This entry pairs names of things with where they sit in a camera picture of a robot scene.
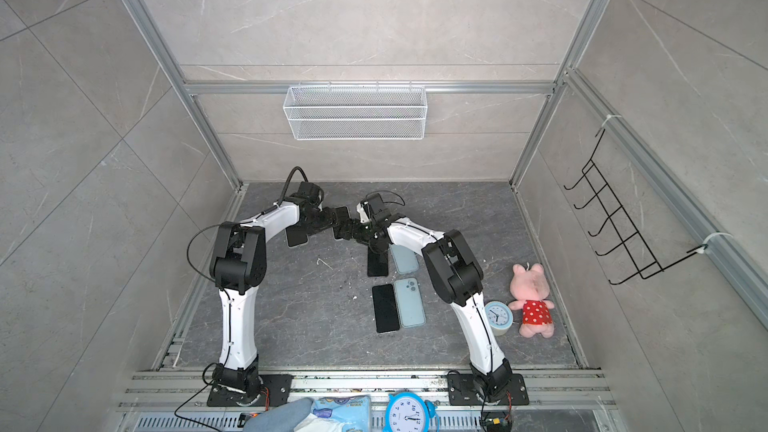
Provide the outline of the grey-green phone case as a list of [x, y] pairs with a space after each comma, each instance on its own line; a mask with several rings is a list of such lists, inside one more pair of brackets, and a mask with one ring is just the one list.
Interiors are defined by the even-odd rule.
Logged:
[[394, 293], [399, 321], [403, 328], [414, 328], [426, 323], [419, 284], [414, 278], [394, 282]]

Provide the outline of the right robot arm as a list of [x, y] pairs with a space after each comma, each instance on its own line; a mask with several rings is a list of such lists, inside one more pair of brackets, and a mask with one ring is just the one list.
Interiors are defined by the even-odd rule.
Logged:
[[357, 217], [346, 207], [334, 210], [338, 239], [355, 240], [376, 253], [404, 247], [422, 257], [437, 296], [454, 311], [469, 349], [474, 387], [481, 399], [500, 401], [512, 381], [509, 360], [501, 351], [485, 312], [484, 273], [458, 230], [441, 232], [390, 211], [374, 194], [357, 206]]

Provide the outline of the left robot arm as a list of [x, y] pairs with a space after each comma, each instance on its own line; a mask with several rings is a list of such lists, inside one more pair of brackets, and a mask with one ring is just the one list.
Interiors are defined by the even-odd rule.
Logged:
[[264, 211], [240, 222], [217, 226], [209, 275], [222, 306], [222, 349], [213, 385], [247, 397], [260, 394], [259, 352], [255, 344], [255, 303], [267, 272], [267, 243], [287, 234], [291, 247], [308, 237], [339, 228], [349, 219], [345, 206], [323, 205], [324, 191], [302, 182], [298, 191], [283, 194]]

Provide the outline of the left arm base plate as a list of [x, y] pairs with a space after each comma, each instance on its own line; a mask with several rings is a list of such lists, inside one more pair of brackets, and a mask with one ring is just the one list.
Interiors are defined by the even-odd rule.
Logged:
[[248, 398], [220, 385], [214, 385], [206, 401], [208, 407], [277, 407], [288, 402], [294, 376], [267, 374], [260, 376], [260, 392]]

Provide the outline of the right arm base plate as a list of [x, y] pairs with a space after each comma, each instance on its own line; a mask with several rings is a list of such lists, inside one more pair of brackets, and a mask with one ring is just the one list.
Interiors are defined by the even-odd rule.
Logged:
[[530, 403], [523, 376], [513, 374], [503, 390], [490, 400], [485, 400], [481, 389], [475, 384], [472, 374], [451, 370], [445, 375], [448, 401], [452, 406], [512, 405], [526, 406]]

